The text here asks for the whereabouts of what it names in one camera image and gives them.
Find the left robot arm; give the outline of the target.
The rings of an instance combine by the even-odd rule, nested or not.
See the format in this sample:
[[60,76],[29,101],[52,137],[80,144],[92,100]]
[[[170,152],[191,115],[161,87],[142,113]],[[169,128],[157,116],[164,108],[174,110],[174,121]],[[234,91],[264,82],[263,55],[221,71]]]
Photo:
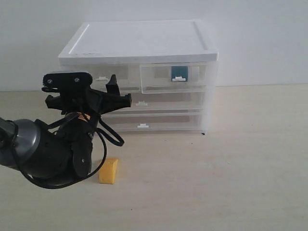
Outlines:
[[41,120],[0,121],[0,163],[33,179],[51,185],[68,184],[90,175],[92,140],[102,136],[116,146],[123,139],[101,116],[131,106],[131,95],[121,95],[115,75],[106,91],[91,88],[88,72],[49,73],[43,77],[45,103],[62,119],[47,124]]

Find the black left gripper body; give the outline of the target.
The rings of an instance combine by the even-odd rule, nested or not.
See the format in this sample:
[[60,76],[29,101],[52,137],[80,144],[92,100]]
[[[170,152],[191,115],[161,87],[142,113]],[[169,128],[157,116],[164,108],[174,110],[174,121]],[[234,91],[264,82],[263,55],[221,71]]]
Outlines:
[[94,90],[90,86],[59,86],[58,91],[62,101],[61,114],[68,112],[90,112],[104,114],[103,91]]

